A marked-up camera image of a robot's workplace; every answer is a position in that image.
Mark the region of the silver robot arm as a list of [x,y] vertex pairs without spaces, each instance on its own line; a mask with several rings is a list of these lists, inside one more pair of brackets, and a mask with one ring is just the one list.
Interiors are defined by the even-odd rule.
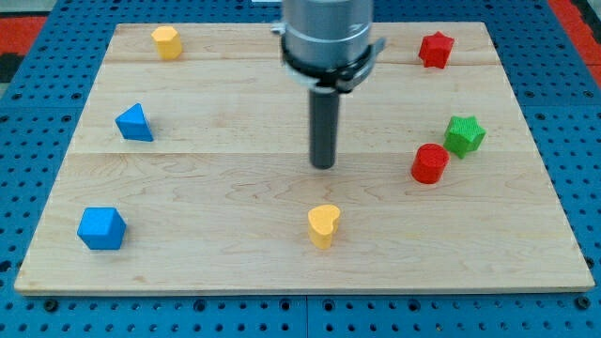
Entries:
[[280,38],[285,72],[319,94],[347,94],[367,79],[386,39],[370,40],[369,0],[284,0]]

